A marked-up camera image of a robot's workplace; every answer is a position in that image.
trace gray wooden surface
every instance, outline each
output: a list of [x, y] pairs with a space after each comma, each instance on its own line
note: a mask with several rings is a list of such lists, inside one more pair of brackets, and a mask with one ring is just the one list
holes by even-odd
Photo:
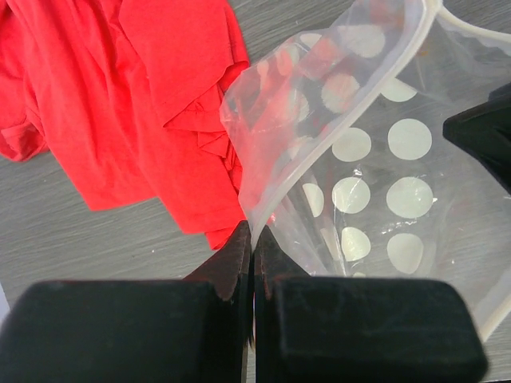
[[[458, 17], [511, 33], [510, 0], [446, 0]], [[253, 60], [300, 30], [330, 25], [351, 1], [232, 0]], [[91, 212], [50, 155], [0, 160], [0, 283], [12, 305], [52, 278], [180, 278], [212, 252], [184, 236], [156, 200]], [[487, 343], [488, 378], [511, 379], [511, 318]], [[248, 381], [254, 381], [253, 355]]]

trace red fabric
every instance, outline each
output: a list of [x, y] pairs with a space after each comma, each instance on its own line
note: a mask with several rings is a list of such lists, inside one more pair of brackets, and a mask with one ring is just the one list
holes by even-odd
[[220, 247], [244, 219], [220, 123], [248, 56], [225, 0], [0, 0], [0, 152], [48, 148], [93, 210], [157, 195]]

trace wood grain surface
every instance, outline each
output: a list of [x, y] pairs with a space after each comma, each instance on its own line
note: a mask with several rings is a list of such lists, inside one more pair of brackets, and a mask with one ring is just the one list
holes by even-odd
[[[350, 4], [232, 0], [252, 60], [300, 30], [329, 26]], [[445, 4], [465, 21], [511, 33], [510, 0]], [[203, 236], [182, 235], [157, 200], [89, 211], [50, 154], [25, 164], [0, 160], [0, 177], [0, 283], [11, 305], [39, 280], [180, 278], [212, 253]], [[511, 379], [511, 318], [486, 346], [492, 362], [488, 379]], [[255, 379], [253, 361], [252, 355], [248, 381]]]

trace black object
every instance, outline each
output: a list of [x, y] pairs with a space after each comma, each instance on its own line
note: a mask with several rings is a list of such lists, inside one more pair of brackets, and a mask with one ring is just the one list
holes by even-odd
[[478, 160], [511, 193], [511, 87], [444, 123], [444, 137]]
[[311, 278], [247, 223], [183, 281], [43, 282], [0, 334], [0, 381], [479, 381], [487, 361], [445, 283]]

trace clear plastic bag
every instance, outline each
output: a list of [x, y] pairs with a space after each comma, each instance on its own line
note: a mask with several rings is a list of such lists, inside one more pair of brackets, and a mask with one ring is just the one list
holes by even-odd
[[510, 82], [511, 36], [439, 0], [358, 0], [288, 39], [221, 110], [252, 245], [268, 224], [313, 275], [447, 281], [486, 339], [511, 310], [511, 199], [442, 125]]

